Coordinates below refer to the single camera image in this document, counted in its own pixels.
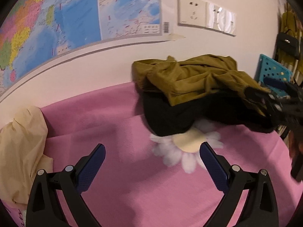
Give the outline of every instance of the screw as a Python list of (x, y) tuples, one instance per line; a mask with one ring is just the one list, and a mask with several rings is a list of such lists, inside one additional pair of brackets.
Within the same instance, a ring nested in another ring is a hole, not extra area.
[(238, 165), (233, 165), (231, 168), (236, 172), (240, 171), (241, 169)]
[(265, 169), (262, 169), (262, 170), (261, 170), (261, 174), (262, 174), (262, 175), (266, 176), (267, 173), (268, 173), (268, 172), (267, 172)]
[(67, 166), (67, 167), (65, 167), (65, 171), (67, 171), (67, 172), (71, 172), (73, 169), (74, 169), (73, 166)]
[(44, 174), (44, 170), (43, 170), (43, 169), (39, 170), (39, 171), (37, 172), (37, 174), (38, 174), (39, 176), (43, 175), (43, 174)]

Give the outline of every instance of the light switch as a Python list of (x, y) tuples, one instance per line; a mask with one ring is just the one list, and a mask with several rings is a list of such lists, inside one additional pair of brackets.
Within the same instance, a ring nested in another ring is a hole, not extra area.
[(235, 36), (236, 14), (214, 3), (207, 3), (206, 27)]

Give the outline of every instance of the black cloth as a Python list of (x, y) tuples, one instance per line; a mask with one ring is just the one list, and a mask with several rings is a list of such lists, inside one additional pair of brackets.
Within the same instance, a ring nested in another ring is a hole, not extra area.
[(226, 125), (243, 124), (256, 132), (270, 133), (275, 128), (269, 116), (247, 108), (232, 90), (221, 90), (173, 107), (163, 93), (143, 92), (142, 95), (145, 118), (158, 136), (184, 133), (202, 117)]

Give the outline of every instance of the black handbag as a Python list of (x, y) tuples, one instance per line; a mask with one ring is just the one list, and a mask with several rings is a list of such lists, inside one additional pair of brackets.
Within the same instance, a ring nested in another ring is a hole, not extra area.
[(299, 60), (303, 60), (303, 40), (301, 40), (301, 43), (300, 43), (300, 59)]
[(289, 31), (292, 31), (291, 29), (288, 29), (285, 32), (280, 32), (277, 36), (277, 48), (283, 50), (287, 54), (293, 56), (295, 59), (300, 59), (300, 53), (299, 53), (299, 41), (297, 38), (292, 37), (291, 35), (288, 35), (287, 33)]

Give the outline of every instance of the world map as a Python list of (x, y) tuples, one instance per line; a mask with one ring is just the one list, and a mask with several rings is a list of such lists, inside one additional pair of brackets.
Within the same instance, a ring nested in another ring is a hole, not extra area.
[(70, 50), (161, 35), (160, 14), (160, 0), (18, 0), (0, 28), (0, 95)]

